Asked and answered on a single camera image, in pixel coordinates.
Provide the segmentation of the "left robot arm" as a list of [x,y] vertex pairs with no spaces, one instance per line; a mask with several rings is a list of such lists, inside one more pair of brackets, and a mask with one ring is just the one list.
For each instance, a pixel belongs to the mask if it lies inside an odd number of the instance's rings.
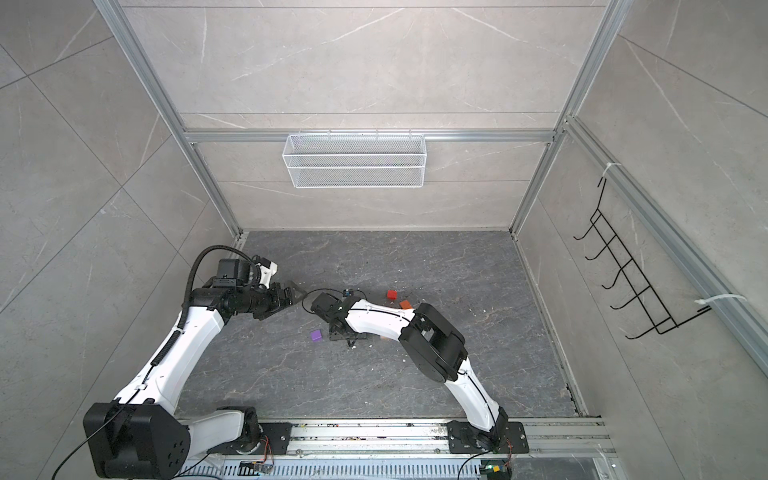
[[83,428],[95,473],[102,479],[172,479],[192,456],[249,454],[264,447],[263,429],[252,407],[223,407],[194,419],[175,412],[182,390],[213,339],[232,317],[266,319],[290,306],[298,295],[273,280],[278,266],[261,256],[224,246],[216,274],[195,284],[204,258],[194,260],[178,318],[153,356],[107,403],[95,403]]

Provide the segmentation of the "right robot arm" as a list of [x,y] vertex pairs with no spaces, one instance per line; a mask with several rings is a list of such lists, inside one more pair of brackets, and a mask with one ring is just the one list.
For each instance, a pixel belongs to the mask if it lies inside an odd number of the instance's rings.
[[432,305],[396,309],[359,296],[337,298],[323,293],[313,301],[310,311],[347,341],[359,334],[398,341],[417,368],[444,384],[462,407],[469,444],[483,450],[501,445],[508,415],[477,377],[465,337]]

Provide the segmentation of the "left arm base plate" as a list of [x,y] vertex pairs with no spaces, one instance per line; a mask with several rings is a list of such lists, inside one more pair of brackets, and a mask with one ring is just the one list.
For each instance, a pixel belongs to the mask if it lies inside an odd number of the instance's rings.
[[255,433],[220,444],[207,452],[222,455],[285,455],[291,439],[293,425],[288,422],[260,423]]

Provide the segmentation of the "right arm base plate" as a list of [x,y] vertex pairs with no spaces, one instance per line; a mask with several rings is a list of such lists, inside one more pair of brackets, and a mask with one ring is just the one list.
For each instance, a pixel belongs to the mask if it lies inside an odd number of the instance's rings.
[[449,451],[452,454],[480,452],[528,454],[530,447],[524,426],[520,422],[507,422],[496,433],[481,431],[468,422],[451,421],[446,424]]

